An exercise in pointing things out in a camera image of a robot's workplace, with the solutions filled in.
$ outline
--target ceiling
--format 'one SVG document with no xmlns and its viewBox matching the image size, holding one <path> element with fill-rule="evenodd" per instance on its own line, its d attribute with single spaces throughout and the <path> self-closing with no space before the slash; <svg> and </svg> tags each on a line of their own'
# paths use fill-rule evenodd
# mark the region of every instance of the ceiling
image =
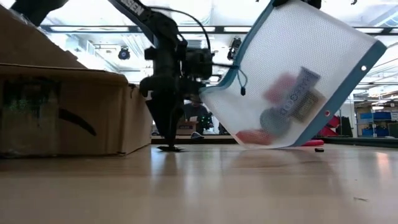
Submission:
<svg viewBox="0 0 398 224">
<path fill-rule="evenodd" d="M 165 6 L 187 12 L 207 26 L 251 26 L 268 4 L 268 0 L 141 0 L 148 6 Z M 0 0 L 10 7 L 14 0 Z M 398 27 L 398 0 L 358 0 L 352 6 L 351 0 L 323 0 L 322 11 L 355 27 Z M 187 16 L 166 13 L 180 26 L 195 23 Z M 115 9 L 108 0 L 69 0 L 61 9 L 51 12 L 43 24 L 63 26 L 133 26 L 126 16 Z M 150 75 L 151 64 L 144 60 L 144 49 L 151 44 L 143 34 L 74 34 L 79 41 L 88 40 L 94 47 L 95 55 L 107 63 L 106 69 L 124 73 L 131 82 L 139 82 Z M 210 35 L 212 49 L 217 50 L 215 61 L 229 62 L 226 59 L 228 46 L 235 34 Z M 58 43 L 65 39 L 61 34 L 50 34 Z M 186 34 L 185 38 L 197 44 L 204 40 L 203 35 Z M 398 83 L 398 36 L 376 37 L 389 46 L 387 53 L 364 78 L 363 82 Z M 121 46 L 131 51 L 129 60 L 117 57 Z M 225 69 L 215 68 L 215 73 Z M 364 94 L 375 85 L 360 85 L 356 94 Z"/>
</svg>

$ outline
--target black cable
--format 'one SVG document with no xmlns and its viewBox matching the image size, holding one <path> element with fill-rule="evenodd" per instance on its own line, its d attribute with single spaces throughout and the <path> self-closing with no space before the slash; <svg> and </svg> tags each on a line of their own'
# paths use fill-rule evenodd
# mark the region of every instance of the black cable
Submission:
<svg viewBox="0 0 398 224">
<path fill-rule="evenodd" d="M 167 8 L 167 7 L 149 6 L 148 8 L 150 8 L 150 9 L 160 9 L 160 10 L 171 11 L 171 12 L 177 12 L 177 13 L 184 14 L 184 15 L 190 17 L 191 19 L 193 19 L 200 26 L 200 28 L 203 30 L 203 33 L 205 34 L 206 41 L 207 41 L 207 48 L 211 52 L 211 45 L 210 45 L 209 35 L 207 34 L 207 31 L 206 31 L 205 27 L 203 26 L 203 24 L 197 18 L 191 16 L 190 14 L 188 14 L 186 12 L 175 10 L 175 9 L 171 9 L 171 8 Z"/>
</svg>

